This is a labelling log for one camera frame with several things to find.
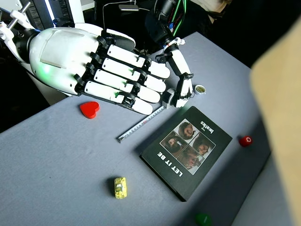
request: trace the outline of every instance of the red dice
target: red dice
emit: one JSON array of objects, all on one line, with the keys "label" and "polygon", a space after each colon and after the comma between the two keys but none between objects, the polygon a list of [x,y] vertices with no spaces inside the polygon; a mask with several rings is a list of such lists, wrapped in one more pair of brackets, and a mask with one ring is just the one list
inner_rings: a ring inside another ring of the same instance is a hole
[{"label": "red dice", "polygon": [[247,147],[249,146],[251,143],[253,143],[253,140],[250,136],[244,136],[243,138],[241,138],[239,140],[240,145],[242,145],[243,147]]}]

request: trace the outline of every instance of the black book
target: black book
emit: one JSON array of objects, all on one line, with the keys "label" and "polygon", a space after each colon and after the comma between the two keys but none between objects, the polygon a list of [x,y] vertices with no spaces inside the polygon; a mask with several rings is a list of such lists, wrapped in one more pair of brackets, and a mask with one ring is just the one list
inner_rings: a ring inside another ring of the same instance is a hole
[{"label": "black book", "polygon": [[191,107],[152,142],[141,158],[182,200],[187,201],[232,140]]}]

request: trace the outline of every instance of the small round container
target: small round container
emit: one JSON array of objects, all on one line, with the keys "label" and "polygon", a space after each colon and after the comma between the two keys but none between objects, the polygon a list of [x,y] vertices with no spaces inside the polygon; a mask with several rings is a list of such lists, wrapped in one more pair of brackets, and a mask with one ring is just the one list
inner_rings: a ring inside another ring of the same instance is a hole
[{"label": "small round container", "polygon": [[202,85],[196,85],[194,91],[197,95],[199,94],[206,94],[206,88]]}]

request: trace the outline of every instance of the gray table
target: gray table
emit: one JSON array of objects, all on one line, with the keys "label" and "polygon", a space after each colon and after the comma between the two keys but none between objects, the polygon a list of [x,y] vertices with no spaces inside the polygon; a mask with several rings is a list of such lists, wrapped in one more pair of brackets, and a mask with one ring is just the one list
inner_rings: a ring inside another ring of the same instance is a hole
[{"label": "gray table", "polygon": [[[250,69],[198,33],[185,40],[180,49],[193,83],[207,89],[187,105],[233,137],[190,200],[180,202],[139,158],[147,138],[178,109],[120,144],[115,138],[144,115],[99,101],[100,113],[89,120],[78,106],[94,99],[69,97],[0,134],[1,226],[194,225],[199,212],[215,226],[232,223],[269,155]],[[172,75],[168,84],[176,83]],[[254,143],[241,148],[236,137],[247,134]],[[120,176],[128,197],[116,200],[112,182]]]}]

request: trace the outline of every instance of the tape measure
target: tape measure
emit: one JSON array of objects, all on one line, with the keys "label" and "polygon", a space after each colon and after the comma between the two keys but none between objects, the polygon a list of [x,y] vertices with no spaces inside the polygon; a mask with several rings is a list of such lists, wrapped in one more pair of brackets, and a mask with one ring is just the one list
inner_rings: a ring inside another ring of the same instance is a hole
[{"label": "tape measure", "polygon": [[137,123],[132,128],[130,128],[127,132],[125,132],[120,137],[118,137],[117,140],[119,141],[119,143],[121,143],[125,138],[128,138],[131,134],[133,134],[134,132],[136,132],[140,127],[142,127],[143,125],[145,125],[149,120],[151,120],[153,117],[155,117],[157,114],[159,114],[164,109],[165,109],[165,107],[161,106],[160,108],[158,108],[157,110],[155,110],[152,114],[150,114],[149,116],[147,116],[145,119],[141,120],[139,123]]}]

